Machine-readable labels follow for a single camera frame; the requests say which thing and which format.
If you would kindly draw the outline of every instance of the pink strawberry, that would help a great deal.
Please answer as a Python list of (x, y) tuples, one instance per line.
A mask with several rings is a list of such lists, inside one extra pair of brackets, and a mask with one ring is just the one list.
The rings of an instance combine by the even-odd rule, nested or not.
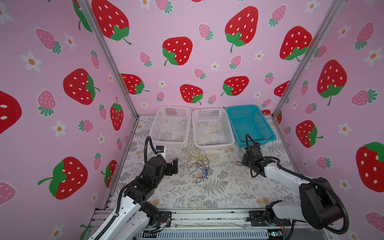
[(163, 92), (159, 92), (159, 93), (156, 94), (156, 100), (157, 100), (158, 102), (162, 102), (162, 101), (164, 101), (164, 98), (165, 98), (165, 95), (164, 95)]
[(214, 32), (211, 31), (211, 27), (206, 24), (199, 25), (200, 37), (205, 38), (206, 41), (210, 41), (214, 38)]
[(93, 129), (93, 123), (88, 119), (81, 120), (77, 126), (82, 132), (90, 132)]
[(279, 24), (279, 21), (281, 21), (284, 18), (286, 10), (287, 10), (287, 6), (281, 5), (280, 7), (276, 8), (275, 11), (273, 11), (272, 18), (269, 19), (269, 26), (271, 28), (274, 28), (276, 25)]
[(380, 232), (384, 232), (384, 216), (377, 212), (370, 212), (365, 215), (365, 220)]
[(95, 49), (92, 49), (92, 51), (91, 51), (91, 61), (92, 61), (93, 65), (95, 66), (95, 68), (99, 69), (100, 61), (99, 61), (99, 58), (98, 58), (98, 55), (97, 55)]
[(270, 105), (272, 102), (272, 99), (267, 99), (263, 102), (262, 108), (266, 108), (268, 105)]
[(204, 73), (202, 69), (195, 68), (193, 71), (195, 73), (195, 77), (200, 78), (200, 79), (205, 79), (207, 75)]
[(272, 84), (272, 82), (274, 81), (275, 77), (273, 76), (273, 73), (268, 73), (267, 75), (265, 75), (265, 83), (270, 85)]
[(216, 99), (217, 99), (216, 95), (212, 95), (212, 96), (210, 96), (210, 97), (208, 98), (208, 104), (209, 104), (209, 105), (214, 104), (215, 101), (216, 101)]
[(146, 66), (150, 68), (152, 66), (151, 58), (145, 52), (140, 53), (140, 61)]
[(353, 96), (353, 98), (351, 99), (351, 103), (353, 105), (362, 107), (365, 106), (367, 103), (371, 104), (376, 101), (378, 95), (379, 94), (374, 89), (370, 89), (368, 91), (363, 89), (356, 93), (355, 96)]
[(0, 206), (6, 204), (16, 196), (16, 188), (10, 183), (0, 181)]
[(316, 49), (313, 57), (321, 58), (326, 52), (327, 52), (327, 47), (324, 45), (321, 45), (319, 48)]
[(305, 95), (308, 91), (308, 80), (304, 80), (303, 86), (301, 87), (301, 95)]
[(93, 168), (95, 169), (95, 171), (99, 169), (100, 165), (101, 165), (101, 153), (97, 152), (95, 154), (95, 159), (93, 160)]
[(331, 161), (327, 157), (319, 157), (316, 160), (317, 166), (321, 167), (322, 169), (327, 169), (331, 167)]
[(365, 24), (364, 28), (359, 32), (356, 37), (357, 42), (355, 43), (355, 50), (359, 51), (368, 44), (368, 40), (373, 36), (373, 22)]
[(172, 3), (168, 0), (155, 0), (157, 8), (160, 11), (164, 11), (165, 14), (170, 14), (172, 12)]
[(305, 108), (305, 113), (311, 115), (313, 112), (316, 112), (316, 110), (317, 110), (316, 103), (308, 104), (308, 106)]
[(235, 70), (238, 65), (241, 63), (241, 56), (237, 55), (236, 57), (232, 58), (231, 64), (229, 64), (229, 68), (232, 70)]
[(54, 108), (56, 107), (56, 100), (53, 94), (49, 90), (43, 90), (37, 97), (37, 103), (40, 105), (37, 109), (41, 115), (45, 117), (52, 116), (54, 114)]
[(62, 53), (60, 43), (58, 41), (55, 41), (55, 37), (52, 35), (52, 33), (41, 28), (36, 28), (35, 33), (37, 38), (40, 40), (40, 42), (46, 49), (52, 50), (52, 52), (57, 55), (60, 55)]
[(106, 119), (107, 119), (107, 110), (104, 108), (104, 105), (103, 105), (103, 104), (100, 104), (100, 105), (99, 105), (99, 111), (100, 111), (100, 117), (101, 117), (103, 120), (106, 120)]
[(122, 143), (120, 138), (116, 140), (116, 144), (118, 145), (118, 150), (121, 150)]
[(290, 127), (290, 126), (285, 127), (285, 129), (284, 129), (284, 133), (285, 133), (286, 135), (290, 134), (290, 133), (291, 133), (291, 127)]

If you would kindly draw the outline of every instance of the black cable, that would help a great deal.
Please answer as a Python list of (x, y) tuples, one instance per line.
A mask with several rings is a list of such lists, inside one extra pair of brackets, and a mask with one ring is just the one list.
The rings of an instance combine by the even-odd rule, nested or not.
[(277, 166), (279, 167), (279, 169), (287, 172), (287, 173), (290, 173), (294, 176), (297, 176), (305, 181), (309, 181), (311, 183), (314, 183), (316, 184), (317, 186), (323, 188), (325, 191), (329, 192), (329, 194), (332, 195), (332, 197), (336, 200), (337, 202), (337, 205), (341, 211), (341, 215), (343, 217), (343, 226), (341, 229), (333, 229), (333, 228), (330, 228), (329, 226), (325, 226), (324, 228), (330, 232), (333, 232), (334, 234), (344, 234), (348, 231), (348, 228), (349, 228), (349, 217), (348, 217), (348, 213), (347, 213), (347, 210), (345, 209), (345, 206), (343, 204), (343, 202), (341, 201), (341, 199), (339, 198), (339, 196), (337, 196), (337, 194), (331, 189), (329, 188), (328, 186), (324, 185), (323, 183), (315, 180), (315, 179), (312, 179), (312, 178), (308, 178), (306, 176), (304, 176), (303, 174), (298, 174), (296, 172), (293, 172), (289, 169), (286, 169), (285, 167), (281, 166), (280, 165), (280, 159), (276, 158), (276, 157), (271, 157), (271, 156), (267, 156), (267, 157), (256, 157), (252, 154), (252, 151), (250, 150), (249, 148), (249, 143), (248, 143), (248, 138), (251, 139), (252, 143), (255, 144), (255, 141), (251, 138), (251, 136), (249, 136), (248, 134), (245, 134), (245, 140), (247, 142), (247, 148), (248, 148), (248, 151), (250, 152), (251, 156), (254, 157), (254, 158), (258, 158), (258, 159), (267, 159), (267, 158), (270, 158), (270, 159), (275, 159), (277, 161)]

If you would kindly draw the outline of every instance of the white flower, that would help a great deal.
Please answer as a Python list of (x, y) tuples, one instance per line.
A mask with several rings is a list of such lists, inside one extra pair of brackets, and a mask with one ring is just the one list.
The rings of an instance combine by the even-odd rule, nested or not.
[(339, 124), (339, 134), (344, 134), (344, 136), (348, 136), (348, 132), (352, 131), (352, 128), (348, 127), (348, 123), (344, 123), (344, 125)]
[(255, 59), (254, 59), (254, 60), (259, 60), (259, 61), (261, 61), (261, 60), (262, 60), (262, 57), (263, 57), (264, 55), (265, 55), (265, 54), (263, 53), (263, 51), (260, 50), (260, 52), (255, 53)]
[(375, 50), (369, 50), (368, 51), (368, 57), (366, 57), (363, 62), (368, 62), (370, 66), (372, 66), (376, 60), (380, 60), (383, 58), (383, 56), (380, 54), (383, 47), (379, 47)]
[(6, 20), (13, 22), (13, 18), (5, 12), (5, 4), (3, 2), (0, 2), (0, 13), (0, 25), (4, 25)]
[(292, 103), (292, 108), (293, 108), (294, 110), (296, 110), (296, 107), (297, 107), (297, 103), (296, 103), (296, 101), (295, 101), (294, 103)]
[(73, 36), (68, 36), (68, 34), (64, 33), (65, 35), (65, 44), (68, 44), (70, 46), (70, 49), (73, 50), (74, 47), (77, 47), (77, 45), (73, 41)]
[(58, 239), (59, 237), (61, 237), (63, 235), (63, 227), (64, 227), (64, 224), (61, 225), (60, 227), (58, 227), (57, 225), (53, 228), (53, 233), (51, 235), (49, 235), (48, 239), (51, 239), (51, 240), (56, 240)]
[(158, 82), (159, 82), (158, 86), (160, 86), (162, 88), (164, 88), (164, 86), (166, 86), (166, 82), (165, 81), (158, 81)]
[(348, 184), (348, 179), (342, 180), (341, 178), (339, 178), (339, 182), (339, 188), (344, 189), (345, 192), (348, 192), (348, 189), (352, 189), (352, 186)]
[(41, 60), (35, 58), (35, 56), (32, 54), (31, 51), (28, 52), (28, 56), (20, 55), (20, 58), (26, 62), (25, 68), (27, 70), (31, 70), (32, 68), (35, 69), (37, 72), (40, 72), (39, 65), (42, 63)]
[(313, 13), (313, 10), (319, 5), (320, 3), (318, 3), (317, 0), (307, 2), (307, 8), (305, 9), (304, 13)]
[(141, 3), (141, 9), (143, 8), (146, 8), (146, 9), (150, 9), (149, 8), (149, 4), (151, 3), (152, 0), (138, 0), (140, 3)]
[(105, 143), (104, 140), (105, 140), (105, 136), (103, 134), (100, 133), (100, 137), (97, 138), (97, 140), (99, 140), (99, 145), (101, 145), (102, 143)]
[(217, 64), (217, 62), (215, 61), (213, 64), (211, 64), (211, 70), (215, 70), (217, 71), (217, 69), (220, 67), (219, 64)]
[(254, 98), (259, 98), (261, 95), (263, 95), (262, 93), (260, 93), (260, 91), (258, 91), (257, 93), (254, 93)]
[(66, 127), (66, 124), (61, 124), (60, 121), (57, 121), (56, 126), (51, 127), (51, 129), (56, 132), (56, 137), (58, 137), (60, 135), (65, 135)]
[(93, 192), (93, 195), (90, 199), (90, 201), (92, 202), (92, 205), (98, 200), (97, 195), (99, 195), (98, 192)]
[(337, 40), (339, 40), (340, 38), (345, 38), (347, 37), (347, 32), (350, 30), (350, 26), (347, 26), (346, 24), (344, 24), (343, 28), (340, 29), (337, 33), (339, 34), (339, 36), (337, 37)]
[(112, 73), (109, 73), (109, 74), (108, 74), (108, 81), (109, 81), (110, 83), (113, 83), (113, 76), (112, 76)]

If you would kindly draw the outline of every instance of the pink wall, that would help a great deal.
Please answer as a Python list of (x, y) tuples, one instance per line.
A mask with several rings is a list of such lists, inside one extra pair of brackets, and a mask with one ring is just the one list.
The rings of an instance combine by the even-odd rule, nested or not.
[[(119, 159), (117, 138), (124, 146), (133, 118), (116, 82), (109, 82), (110, 70), (93, 34), (83, 24), (78, 29), (79, 17), (72, 1), (9, 0), (0, 2), (0, 11), (0, 238), (79, 239), (85, 229), (80, 226), (88, 225), (95, 208), (104, 204), (107, 187), (101, 170), (105, 172), (112, 160)], [(36, 36), (36, 28), (52, 34), (38, 30), (47, 48)], [(52, 38), (61, 46), (59, 55), (52, 50)], [(98, 55), (98, 60), (93, 58), (98, 69), (91, 61), (92, 49)], [(66, 83), (64, 79), (79, 68), (84, 71), (68, 77)], [(92, 91), (82, 87), (89, 84), (82, 85), (88, 78), (81, 81), (87, 73), (100, 89), (94, 101), (86, 99)], [(49, 92), (43, 96), (49, 103), (44, 98), (38, 101), (45, 89)], [(116, 97), (124, 113), (118, 131), (110, 118)], [(99, 104), (105, 106), (105, 120)], [(41, 105), (51, 115), (41, 115)], [(86, 121), (81, 132), (78, 125), (82, 119), (90, 120), (93, 129)], [(102, 143), (100, 134), (105, 136)], [(101, 162), (95, 170), (97, 152)], [(55, 178), (38, 185), (52, 176)]]
[[(382, 9), (382, 1), (347, 2), (321, 43), (326, 52), (322, 47), (318, 58), (312, 58), (282, 109), (280, 127), (288, 134), (286, 139), (301, 172), (328, 179), (347, 208), (351, 224), (343, 239), (384, 239)], [(367, 41), (367, 45), (357, 51), (358, 41), (363, 45)], [(336, 88), (324, 91), (333, 79)], [(305, 80), (307, 91), (302, 87)], [(317, 105), (316, 111), (312, 111), (312, 103)], [(308, 141), (315, 139), (313, 134), (306, 137), (303, 132), (309, 125), (316, 126), (318, 137), (323, 136), (315, 144)]]
[[(147, 0), (147, 4), (143, 4), (136, 0), (89, 1), (92, 2), (96, 19), (106, 36), (106, 42), (119, 71), (126, 74), (127, 82), (129, 79), (133, 80), (131, 84), (126, 83), (128, 89), (132, 90), (130, 93), (133, 95), (130, 97), (139, 114), (155, 114), (161, 105), (206, 108), (255, 104), (261, 107), (263, 103), (269, 102), (264, 109), (273, 111), (280, 100), (280, 97), (275, 95), (275, 90), (277, 93), (281, 85), (283, 89), (286, 87), (284, 83), (291, 78), (298, 65), (296, 58), (289, 61), (282, 58), (290, 54), (291, 47), (299, 47), (301, 50), (309, 45), (310, 35), (315, 35), (332, 2)], [(270, 27), (270, 19), (273, 21), (273, 18), (278, 24)], [(114, 25), (119, 26), (118, 32), (113, 28)], [(242, 32), (240, 40), (243, 42), (232, 37), (234, 32)], [(164, 62), (167, 58), (163, 55), (163, 47), (166, 49), (165, 55), (170, 58), (166, 66)], [(178, 62), (178, 66), (172, 64), (175, 63), (174, 60)], [(230, 69), (230, 64), (237, 68)], [(268, 73), (273, 73), (273, 76), (266, 79)], [(242, 83), (246, 84), (245, 88), (240, 85), (232, 91), (227, 90), (233, 96), (226, 93), (220, 96), (224, 92), (224, 82), (232, 86), (229, 81), (236, 79), (244, 80)], [(134, 88), (134, 83), (138, 84), (137, 89)], [(187, 90), (191, 91), (190, 94), (195, 93), (195, 99), (189, 98), (188, 101), (188, 98), (182, 96), (180, 87), (184, 84), (192, 85), (184, 86), (183, 91), (187, 87)], [(193, 86), (195, 90), (203, 92), (203, 96), (192, 91)], [(215, 99), (210, 98), (213, 95), (216, 96), (216, 101), (211, 101), (214, 103), (209, 105), (208, 100)]]

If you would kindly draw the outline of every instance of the red strawberry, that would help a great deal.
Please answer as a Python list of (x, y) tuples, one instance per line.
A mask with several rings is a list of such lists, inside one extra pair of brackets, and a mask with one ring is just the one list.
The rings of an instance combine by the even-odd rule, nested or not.
[(363, 184), (375, 192), (384, 192), (384, 145), (371, 142), (359, 148), (356, 163)]
[(0, 134), (14, 125), (21, 115), (22, 109), (17, 100), (0, 91)]
[(170, 64), (181, 66), (184, 65), (191, 55), (192, 41), (185, 37), (168, 38), (163, 42), (163, 55)]
[(203, 90), (189, 84), (184, 84), (180, 87), (181, 97), (187, 103), (197, 103), (203, 98)]
[(305, 108), (305, 113), (311, 115), (313, 112), (316, 112), (316, 110), (317, 110), (316, 103), (308, 104), (308, 106)]
[(52, 33), (41, 28), (36, 28), (35, 33), (37, 38), (40, 40), (40, 42), (46, 49), (52, 50), (52, 52), (57, 55), (60, 55), (62, 53), (60, 43), (58, 41), (55, 41), (55, 37), (52, 35)]
[(246, 76), (227, 78), (224, 81), (224, 92), (221, 94), (221, 96), (223, 96), (224, 93), (226, 93), (228, 96), (237, 96), (243, 92), (243, 90), (248, 86), (248, 83), (249, 78)]
[(329, 106), (332, 96), (339, 94), (346, 82), (347, 73), (344, 68), (336, 60), (331, 60), (324, 65), (321, 71), (317, 92), (323, 98), (329, 98)]
[(150, 68), (152, 66), (151, 58), (145, 52), (140, 53), (140, 61), (146, 66)]
[(149, 90), (144, 90), (144, 82), (138, 76), (124, 73), (122, 73), (121, 76), (129, 93), (135, 95), (140, 94), (143, 91), (149, 92)]
[(365, 215), (365, 220), (380, 232), (384, 232), (384, 216), (377, 212), (370, 212)]
[(365, 106), (367, 103), (371, 104), (377, 100), (379, 94), (374, 89), (361, 90), (352, 97), (351, 103), (356, 106)]
[(321, 58), (326, 52), (327, 52), (327, 47), (324, 45), (321, 45), (319, 48), (316, 49), (313, 57), (314, 58)]
[(63, 86), (65, 93), (81, 104), (89, 105), (93, 102), (96, 91), (100, 89), (93, 86), (93, 79), (82, 68), (76, 69), (64, 78)]
[(43, 179), (37, 183), (52, 179), (49, 190), (56, 199), (66, 199), (79, 190), (87, 181), (88, 171), (79, 160), (66, 157), (53, 169), (53, 177)]
[(209, 105), (214, 104), (215, 101), (216, 101), (216, 99), (217, 99), (216, 95), (212, 95), (212, 96), (210, 96), (210, 97), (208, 98), (208, 104), (209, 104)]
[(207, 77), (207, 75), (204, 73), (202, 69), (195, 68), (193, 73), (195, 74), (195, 77), (200, 79), (205, 79)]
[(231, 64), (229, 64), (229, 68), (232, 70), (235, 70), (238, 65), (241, 63), (241, 56), (237, 55), (236, 57), (232, 58)]
[(103, 120), (106, 120), (106, 119), (107, 119), (107, 110), (104, 108), (104, 105), (103, 105), (103, 104), (100, 104), (100, 105), (99, 105), (99, 111), (100, 111), (100, 117), (101, 117)]
[(100, 165), (101, 165), (101, 153), (97, 152), (95, 154), (95, 159), (93, 160), (93, 168), (95, 169), (95, 171), (99, 169)]
[(310, 120), (296, 126), (296, 135), (306, 148), (312, 147), (316, 143), (316, 138), (323, 138), (323, 136), (317, 137), (317, 128)]
[(290, 127), (290, 126), (285, 127), (285, 129), (284, 129), (284, 133), (285, 133), (286, 135), (290, 134), (290, 133), (291, 133), (291, 127)]
[(205, 38), (206, 41), (210, 41), (214, 38), (214, 32), (211, 31), (211, 27), (206, 24), (199, 25), (200, 37)]
[(165, 95), (164, 95), (163, 92), (159, 92), (159, 93), (156, 94), (156, 100), (157, 100), (158, 102), (162, 102), (162, 101), (164, 101), (164, 98), (165, 98)]
[(92, 10), (103, 35), (120, 41), (129, 35), (129, 22), (124, 13), (107, 0), (92, 0)]
[(305, 95), (308, 91), (308, 80), (304, 80), (303, 85), (301, 87), (301, 95)]
[(317, 164), (317, 166), (321, 167), (322, 169), (327, 169), (327, 168), (331, 167), (331, 161), (327, 157), (325, 157), (325, 158), (319, 157), (316, 160), (316, 164)]
[(286, 11), (286, 5), (281, 5), (280, 7), (276, 8), (276, 10), (272, 13), (272, 18), (269, 19), (269, 26), (274, 28), (276, 25), (278, 25), (279, 21), (283, 20)]
[(16, 196), (16, 188), (10, 183), (0, 181), (0, 206), (6, 204)]
[(225, 26), (227, 41), (240, 47), (249, 43), (255, 36), (259, 12), (257, 8), (249, 6), (236, 14)]
[(262, 108), (266, 108), (268, 105), (270, 105), (272, 102), (272, 99), (267, 99), (263, 102)]
[(92, 51), (91, 51), (91, 61), (92, 61), (93, 65), (95, 66), (95, 68), (99, 69), (100, 61), (99, 61), (98, 55), (94, 49), (92, 49)]
[(289, 81), (287, 81), (287, 82), (285, 82), (285, 83), (283, 83), (283, 84), (280, 84), (279, 86), (277, 86), (277, 87), (275, 88), (275, 90), (273, 91), (273, 93), (274, 93), (276, 96), (278, 96), (278, 97), (282, 97), (283, 94), (284, 94), (284, 92), (285, 92), (285, 89), (286, 89), (287, 86), (288, 86), (288, 83), (289, 83)]
[(284, 60), (298, 59), (303, 55), (312, 41), (312, 35), (302, 26), (296, 26), (285, 35), (280, 49), (280, 58)]
[(364, 28), (359, 32), (356, 37), (357, 42), (355, 43), (355, 50), (359, 51), (368, 44), (368, 40), (373, 36), (373, 22), (365, 24)]
[(272, 84), (274, 79), (275, 79), (275, 77), (273, 76), (273, 73), (268, 73), (268, 74), (265, 75), (264, 81), (265, 81), (266, 84), (270, 85), (270, 84)]
[(109, 184), (111, 183), (113, 174), (114, 174), (115, 169), (116, 169), (116, 165), (117, 165), (117, 162), (115, 160), (112, 160), (108, 164), (107, 168), (105, 169), (105, 173), (103, 173), (103, 171), (101, 171), (101, 173), (105, 175), (104, 183), (105, 183), (105, 186), (107, 186), (107, 187), (109, 187)]
[(121, 128), (122, 120), (124, 119), (124, 112), (122, 110), (121, 105), (118, 102), (117, 97), (116, 97), (116, 103), (112, 104), (109, 114), (111, 116), (113, 128), (116, 131), (118, 131)]
[(160, 11), (164, 11), (165, 14), (170, 14), (172, 12), (172, 3), (168, 0), (155, 0), (157, 8)]

